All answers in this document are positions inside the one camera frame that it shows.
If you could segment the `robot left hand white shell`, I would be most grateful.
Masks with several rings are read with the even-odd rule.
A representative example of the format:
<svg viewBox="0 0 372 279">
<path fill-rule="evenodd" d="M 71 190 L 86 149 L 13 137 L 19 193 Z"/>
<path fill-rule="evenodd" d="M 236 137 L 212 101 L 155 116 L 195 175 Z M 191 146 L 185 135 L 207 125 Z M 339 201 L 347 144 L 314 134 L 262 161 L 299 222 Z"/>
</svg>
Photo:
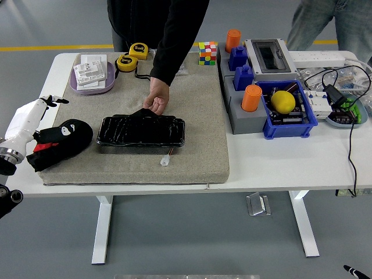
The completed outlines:
<svg viewBox="0 0 372 279">
<path fill-rule="evenodd" d="M 1 146 L 14 145 L 13 149 L 25 147 L 28 142 L 33 140 L 33 134 L 46 110 L 49 107 L 56 107 L 57 103 L 67 104 L 69 101 L 59 96 L 48 95 L 18 108 L 8 126 Z"/>
</svg>

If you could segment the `person's left hand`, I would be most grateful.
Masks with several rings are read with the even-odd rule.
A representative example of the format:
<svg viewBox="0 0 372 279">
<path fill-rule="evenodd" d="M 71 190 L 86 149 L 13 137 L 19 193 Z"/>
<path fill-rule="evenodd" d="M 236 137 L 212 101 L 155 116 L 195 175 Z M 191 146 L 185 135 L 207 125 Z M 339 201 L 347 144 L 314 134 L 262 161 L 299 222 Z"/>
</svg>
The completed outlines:
<svg viewBox="0 0 372 279">
<path fill-rule="evenodd" d="M 162 115 L 169 102 L 170 87 L 158 78 L 151 77 L 149 95 L 143 103 L 143 108 L 150 109 L 157 115 Z"/>
</svg>

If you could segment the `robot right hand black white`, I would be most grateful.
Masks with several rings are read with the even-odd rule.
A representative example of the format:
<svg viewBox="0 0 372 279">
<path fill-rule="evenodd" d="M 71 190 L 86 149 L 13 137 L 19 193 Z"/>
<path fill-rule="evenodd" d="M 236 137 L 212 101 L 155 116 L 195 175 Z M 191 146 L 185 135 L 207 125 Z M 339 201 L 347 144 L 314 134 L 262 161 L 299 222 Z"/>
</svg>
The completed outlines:
<svg viewBox="0 0 372 279">
<path fill-rule="evenodd" d="M 356 270 L 354 269 L 353 267 L 350 267 L 348 265 L 344 265 L 344 269 L 350 273 L 351 275 L 353 275 L 355 278 L 357 279 L 371 279 L 371 277 L 365 275 L 364 273 L 362 273 L 361 271 L 359 270 Z"/>
</svg>

